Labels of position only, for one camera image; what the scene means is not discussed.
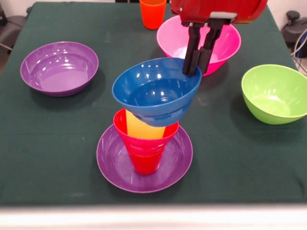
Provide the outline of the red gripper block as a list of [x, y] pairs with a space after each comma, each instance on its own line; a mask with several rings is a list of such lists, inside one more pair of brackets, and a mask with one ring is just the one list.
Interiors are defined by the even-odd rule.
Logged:
[[183, 74], [192, 76], [196, 69], [206, 73], [216, 40], [223, 23], [211, 23], [210, 30], [199, 50], [201, 25], [210, 19], [223, 19], [229, 23], [247, 24], [256, 20], [264, 11], [266, 0], [172, 0], [173, 14], [180, 16], [183, 26], [189, 26], [189, 42], [185, 55]]

